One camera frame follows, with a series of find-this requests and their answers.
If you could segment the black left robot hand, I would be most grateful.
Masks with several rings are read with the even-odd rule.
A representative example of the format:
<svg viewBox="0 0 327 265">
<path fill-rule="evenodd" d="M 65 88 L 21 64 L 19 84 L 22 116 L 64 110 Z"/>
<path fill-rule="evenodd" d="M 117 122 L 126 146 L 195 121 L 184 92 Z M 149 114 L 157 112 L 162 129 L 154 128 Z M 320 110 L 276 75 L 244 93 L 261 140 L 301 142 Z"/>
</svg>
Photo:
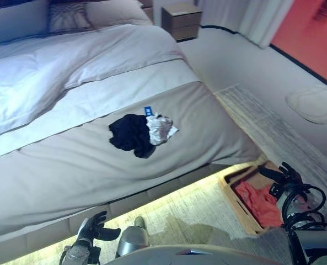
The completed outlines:
<svg viewBox="0 0 327 265">
<path fill-rule="evenodd" d="M 121 229 L 109 229 L 104 227 L 107 211 L 102 211 L 85 220 L 84 225 L 78 232 L 77 241 L 86 241 L 91 245 L 93 240 L 113 241 L 121 234 Z"/>
</svg>

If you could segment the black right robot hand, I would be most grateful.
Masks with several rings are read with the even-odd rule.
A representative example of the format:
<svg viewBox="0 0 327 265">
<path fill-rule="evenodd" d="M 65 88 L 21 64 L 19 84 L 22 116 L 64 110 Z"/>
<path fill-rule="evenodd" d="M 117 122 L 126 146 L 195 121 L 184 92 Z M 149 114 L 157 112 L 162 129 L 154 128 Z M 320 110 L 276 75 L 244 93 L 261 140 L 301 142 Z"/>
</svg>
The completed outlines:
<svg viewBox="0 0 327 265">
<path fill-rule="evenodd" d="M 281 163 L 278 171 L 265 166 L 258 166 L 258 170 L 264 177 L 273 180 L 272 186 L 284 187 L 288 184 L 303 183 L 301 175 L 286 162 Z"/>
</svg>

